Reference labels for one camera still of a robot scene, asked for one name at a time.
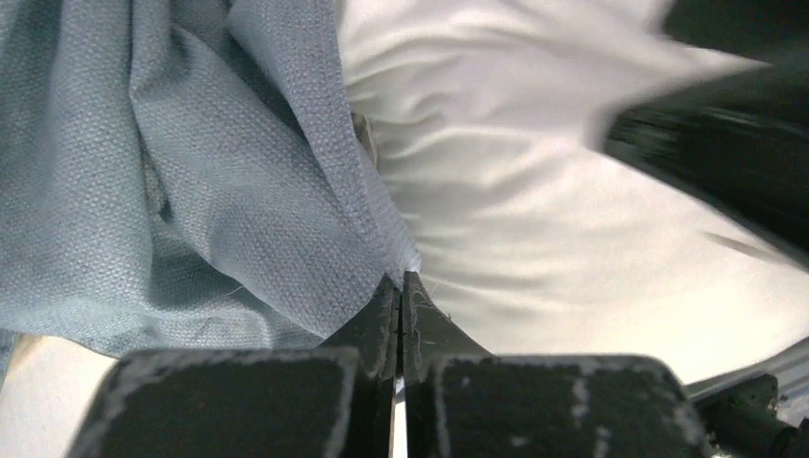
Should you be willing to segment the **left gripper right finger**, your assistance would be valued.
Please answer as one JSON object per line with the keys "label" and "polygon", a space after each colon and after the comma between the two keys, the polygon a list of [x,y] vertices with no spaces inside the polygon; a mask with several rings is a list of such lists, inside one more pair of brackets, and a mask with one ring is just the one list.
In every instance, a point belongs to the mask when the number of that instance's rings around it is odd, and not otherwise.
{"label": "left gripper right finger", "polygon": [[412,457],[705,457],[695,408],[660,361],[494,356],[404,278],[402,369]]}

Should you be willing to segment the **grey-blue pillowcase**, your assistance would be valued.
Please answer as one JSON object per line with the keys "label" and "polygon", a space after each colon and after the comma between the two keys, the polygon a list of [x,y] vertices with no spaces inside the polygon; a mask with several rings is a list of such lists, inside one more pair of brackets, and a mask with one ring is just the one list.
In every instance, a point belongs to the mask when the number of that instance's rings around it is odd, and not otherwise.
{"label": "grey-blue pillowcase", "polygon": [[330,1],[1,5],[1,359],[315,344],[420,257]]}

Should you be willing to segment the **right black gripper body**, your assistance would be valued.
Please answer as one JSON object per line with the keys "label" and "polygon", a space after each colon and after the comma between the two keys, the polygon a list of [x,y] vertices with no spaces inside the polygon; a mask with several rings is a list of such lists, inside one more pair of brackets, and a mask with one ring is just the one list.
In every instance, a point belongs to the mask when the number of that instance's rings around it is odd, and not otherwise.
{"label": "right black gripper body", "polygon": [[677,1],[676,41],[753,58],[617,114],[605,154],[713,206],[808,264],[808,5]]}

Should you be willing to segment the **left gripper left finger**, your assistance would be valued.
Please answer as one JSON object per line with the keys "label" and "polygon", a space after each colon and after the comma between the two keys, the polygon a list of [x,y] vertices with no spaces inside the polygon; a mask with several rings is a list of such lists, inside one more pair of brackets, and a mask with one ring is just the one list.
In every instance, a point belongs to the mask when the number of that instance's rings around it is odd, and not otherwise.
{"label": "left gripper left finger", "polygon": [[107,374],[72,457],[387,457],[401,294],[383,279],[322,344],[162,349]]}

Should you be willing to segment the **white pillow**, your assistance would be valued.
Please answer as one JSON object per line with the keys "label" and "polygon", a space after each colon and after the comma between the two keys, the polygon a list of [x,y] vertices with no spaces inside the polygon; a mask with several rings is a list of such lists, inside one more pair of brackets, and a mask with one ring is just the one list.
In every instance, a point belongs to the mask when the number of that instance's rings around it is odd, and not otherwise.
{"label": "white pillow", "polygon": [[610,107],[744,61],[665,1],[340,1],[343,72],[430,294],[502,353],[641,353],[686,384],[808,335],[808,276],[598,152]]}

